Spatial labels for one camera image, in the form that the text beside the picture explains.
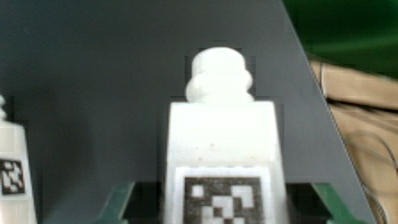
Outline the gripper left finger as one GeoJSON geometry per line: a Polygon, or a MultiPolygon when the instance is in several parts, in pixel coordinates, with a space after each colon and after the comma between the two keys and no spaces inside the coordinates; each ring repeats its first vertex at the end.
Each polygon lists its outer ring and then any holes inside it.
{"type": "Polygon", "coordinates": [[[117,184],[107,198],[94,224],[130,224],[125,212],[130,204],[135,183],[117,184]]]}

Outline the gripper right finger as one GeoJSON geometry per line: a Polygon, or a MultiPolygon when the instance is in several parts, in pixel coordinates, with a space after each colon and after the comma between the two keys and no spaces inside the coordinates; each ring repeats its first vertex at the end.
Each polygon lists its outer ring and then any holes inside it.
{"type": "Polygon", "coordinates": [[[325,205],[327,211],[331,213],[331,218],[327,219],[327,224],[364,224],[350,212],[345,205],[343,199],[327,183],[316,183],[313,185],[316,195],[320,196],[322,204],[325,205]]]}

